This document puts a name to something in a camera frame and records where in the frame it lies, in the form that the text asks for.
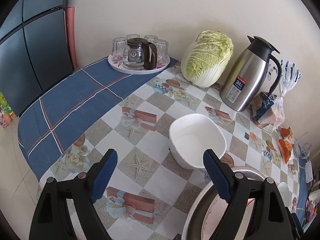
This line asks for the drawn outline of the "small white bowl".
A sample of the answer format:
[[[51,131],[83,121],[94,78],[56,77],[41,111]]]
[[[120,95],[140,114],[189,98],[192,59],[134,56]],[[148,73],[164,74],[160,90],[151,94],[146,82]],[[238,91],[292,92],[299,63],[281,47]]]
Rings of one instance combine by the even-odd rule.
[[[281,182],[278,184],[278,190],[282,197],[285,206],[290,204],[290,191],[289,187],[285,182]]]

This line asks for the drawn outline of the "floral rimmed plate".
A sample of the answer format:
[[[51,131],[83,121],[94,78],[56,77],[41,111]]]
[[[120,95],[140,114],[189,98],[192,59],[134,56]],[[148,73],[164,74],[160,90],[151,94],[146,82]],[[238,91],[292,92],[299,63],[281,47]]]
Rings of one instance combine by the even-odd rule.
[[[213,202],[210,204],[209,209],[204,217],[204,221],[201,229],[201,239],[208,240],[218,226],[228,203],[216,196]]]

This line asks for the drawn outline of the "white square bowl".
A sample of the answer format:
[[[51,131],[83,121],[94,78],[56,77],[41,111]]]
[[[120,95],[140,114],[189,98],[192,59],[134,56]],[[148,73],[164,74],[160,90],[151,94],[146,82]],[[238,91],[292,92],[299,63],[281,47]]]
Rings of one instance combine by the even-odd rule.
[[[203,154],[211,149],[220,159],[227,142],[218,126],[207,116],[193,113],[176,119],[169,127],[170,152],[180,167],[204,169]]]

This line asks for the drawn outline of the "red rimmed white bowl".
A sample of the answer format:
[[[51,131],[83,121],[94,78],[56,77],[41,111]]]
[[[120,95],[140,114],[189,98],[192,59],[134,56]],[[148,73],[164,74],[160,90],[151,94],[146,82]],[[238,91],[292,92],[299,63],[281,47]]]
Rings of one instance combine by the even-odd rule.
[[[255,201],[254,198],[249,199],[246,206],[248,207],[250,204],[254,203],[254,201]]]

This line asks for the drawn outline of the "stainless steel basin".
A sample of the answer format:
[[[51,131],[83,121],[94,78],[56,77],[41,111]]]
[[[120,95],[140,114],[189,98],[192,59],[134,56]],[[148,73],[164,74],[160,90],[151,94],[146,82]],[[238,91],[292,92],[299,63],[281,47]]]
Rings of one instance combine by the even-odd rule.
[[[248,179],[264,181],[266,178],[261,172],[251,167],[233,167],[234,173],[241,172]],[[210,181],[192,204],[184,223],[181,239],[202,239],[202,226],[209,208],[216,204],[219,195]]]

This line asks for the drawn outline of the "orange snack packet front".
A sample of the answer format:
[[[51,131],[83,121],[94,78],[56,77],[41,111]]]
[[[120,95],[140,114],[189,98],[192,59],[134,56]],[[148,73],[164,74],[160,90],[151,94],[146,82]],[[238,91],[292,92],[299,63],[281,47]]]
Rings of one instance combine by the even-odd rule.
[[[279,139],[279,146],[280,146],[280,151],[281,155],[283,157],[284,163],[287,164],[292,157],[292,144],[291,142],[284,140],[284,139]]]

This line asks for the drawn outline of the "orange snack packet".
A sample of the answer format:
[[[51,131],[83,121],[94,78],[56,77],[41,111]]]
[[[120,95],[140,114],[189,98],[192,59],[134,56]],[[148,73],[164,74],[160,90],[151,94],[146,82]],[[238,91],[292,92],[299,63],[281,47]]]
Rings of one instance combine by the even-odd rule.
[[[281,155],[283,157],[284,163],[287,164],[292,157],[292,144],[291,142],[284,140],[284,139],[279,139],[279,146],[280,146],[280,151]]]
[[[291,138],[291,139],[293,138],[293,133],[290,127],[281,128],[280,133],[283,138]]]

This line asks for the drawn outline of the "clear glass mug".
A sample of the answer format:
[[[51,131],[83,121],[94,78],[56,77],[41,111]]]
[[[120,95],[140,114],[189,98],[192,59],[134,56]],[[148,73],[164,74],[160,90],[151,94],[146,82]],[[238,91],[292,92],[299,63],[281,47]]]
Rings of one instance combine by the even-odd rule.
[[[312,148],[312,140],[308,132],[299,137],[293,145],[293,153],[295,157],[300,159],[308,159]]]

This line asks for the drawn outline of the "orange snack packet back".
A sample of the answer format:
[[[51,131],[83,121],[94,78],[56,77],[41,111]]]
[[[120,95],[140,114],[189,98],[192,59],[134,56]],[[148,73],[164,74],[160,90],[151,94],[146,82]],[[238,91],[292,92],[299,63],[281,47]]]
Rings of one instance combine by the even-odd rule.
[[[281,128],[280,133],[283,138],[291,138],[291,139],[293,138],[293,133],[290,127]]]

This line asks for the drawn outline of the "blue plaid tablecloth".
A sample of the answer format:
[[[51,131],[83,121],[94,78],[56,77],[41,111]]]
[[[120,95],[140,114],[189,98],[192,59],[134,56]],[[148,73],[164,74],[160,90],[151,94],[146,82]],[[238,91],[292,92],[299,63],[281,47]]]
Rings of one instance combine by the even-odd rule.
[[[36,178],[92,124],[155,76],[118,72],[104,58],[39,97],[21,115],[17,128],[21,152]]]

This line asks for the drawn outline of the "checkered patterned tablecloth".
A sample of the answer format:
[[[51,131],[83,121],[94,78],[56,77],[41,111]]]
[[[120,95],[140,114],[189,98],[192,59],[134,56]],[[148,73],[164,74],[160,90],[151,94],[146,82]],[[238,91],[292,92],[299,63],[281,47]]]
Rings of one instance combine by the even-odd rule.
[[[146,82],[105,112],[40,179],[69,180],[87,171],[113,148],[118,164],[94,207],[113,239],[172,239],[209,177],[203,169],[180,167],[170,150],[169,127],[178,118],[199,113],[217,124],[226,139],[223,159],[253,167],[277,183],[286,183],[290,208],[299,194],[298,160],[284,163],[279,135],[257,127],[250,110],[237,113],[215,87],[197,88],[173,66]]]

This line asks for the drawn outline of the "bagged sliced bread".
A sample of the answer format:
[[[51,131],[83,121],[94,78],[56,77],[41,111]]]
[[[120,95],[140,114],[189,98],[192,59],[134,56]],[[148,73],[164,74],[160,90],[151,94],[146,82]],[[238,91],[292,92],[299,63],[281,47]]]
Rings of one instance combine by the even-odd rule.
[[[284,96],[296,86],[301,77],[301,72],[295,63],[281,60],[280,65],[282,73],[279,94],[268,95],[268,92],[260,92],[250,104],[253,122],[269,132],[274,131],[284,122]]]

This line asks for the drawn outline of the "stainless steel thermos jug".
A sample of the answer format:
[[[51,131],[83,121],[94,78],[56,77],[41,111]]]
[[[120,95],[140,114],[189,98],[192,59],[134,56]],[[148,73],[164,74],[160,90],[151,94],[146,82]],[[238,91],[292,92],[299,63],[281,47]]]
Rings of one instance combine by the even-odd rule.
[[[270,61],[276,64],[278,71],[268,95],[274,92],[282,74],[279,61],[272,55],[273,51],[278,52],[278,50],[259,36],[249,36],[248,39],[250,45],[236,59],[220,89],[222,101],[237,112],[244,111],[262,87]]]

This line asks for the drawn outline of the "white floral tray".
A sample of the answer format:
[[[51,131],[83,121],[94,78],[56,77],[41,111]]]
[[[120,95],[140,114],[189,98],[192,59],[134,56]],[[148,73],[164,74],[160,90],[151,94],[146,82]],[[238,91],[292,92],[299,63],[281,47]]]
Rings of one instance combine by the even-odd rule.
[[[107,58],[109,65],[111,66],[112,69],[124,73],[124,74],[131,74],[131,75],[147,75],[147,74],[155,74],[158,72],[161,72],[167,68],[169,65],[171,59],[170,57],[167,56],[167,58],[163,62],[158,62],[156,68],[152,70],[147,70],[143,68],[143,66],[126,66],[123,64],[122,61],[115,62],[112,60],[112,55],[110,54]]]

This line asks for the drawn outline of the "pink rolled mat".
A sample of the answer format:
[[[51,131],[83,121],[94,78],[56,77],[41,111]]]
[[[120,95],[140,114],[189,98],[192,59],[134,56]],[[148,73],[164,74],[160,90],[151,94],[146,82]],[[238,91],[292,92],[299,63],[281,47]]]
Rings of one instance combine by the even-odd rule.
[[[68,49],[71,56],[71,61],[74,70],[78,69],[76,60],[76,45],[75,45],[75,7],[67,7],[65,9],[65,25]]]

